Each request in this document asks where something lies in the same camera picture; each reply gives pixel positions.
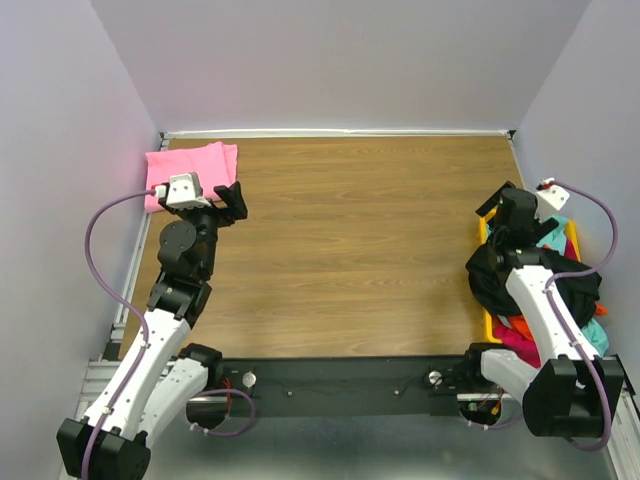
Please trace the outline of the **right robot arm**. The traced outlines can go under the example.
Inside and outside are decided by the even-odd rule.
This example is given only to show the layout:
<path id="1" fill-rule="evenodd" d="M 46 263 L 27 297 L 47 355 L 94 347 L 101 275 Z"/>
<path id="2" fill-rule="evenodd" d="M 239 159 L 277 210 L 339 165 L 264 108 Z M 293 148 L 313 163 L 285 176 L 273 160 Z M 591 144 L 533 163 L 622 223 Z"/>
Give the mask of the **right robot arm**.
<path id="1" fill-rule="evenodd" d="M 587 278 L 598 269 L 555 272 L 551 250 L 538 245 L 575 191 L 553 178 L 535 191 L 507 182 L 477 209 L 480 217 L 493 215 L 482 259 L 527 321 L 541 365 L 533 367 L 503 345 L 476 343 L 459 371 L 467 389 L 480 392 L 495 384 L 516 400 L 533 435 L 598 451 L 611 436 L 624 370 L 584 337 L 559 287 L 562 280 Z"/>

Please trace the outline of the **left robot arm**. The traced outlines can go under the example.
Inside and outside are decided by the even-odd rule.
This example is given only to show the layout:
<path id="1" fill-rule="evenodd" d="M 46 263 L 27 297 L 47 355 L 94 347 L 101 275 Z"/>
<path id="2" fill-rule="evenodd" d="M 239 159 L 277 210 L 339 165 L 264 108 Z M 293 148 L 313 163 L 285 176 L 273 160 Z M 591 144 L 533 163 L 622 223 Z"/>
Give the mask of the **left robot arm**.
<path id="1" fill-rule="evenodd" d="M 136 314 L 135 341 L 83 416 L 57 432 L 66 473 L 77 479 L 142 478 L 154 441 L 191 398 L 235 393 L 222 378 L 220 352 L 181 345 L 212 292 L 219 230 L 248 216 L 241 185 L 217 186 L 210 199 L 187 173 L 150 192 L 177 219 L 159 236 L 160 273 L 146 310 Z"/>

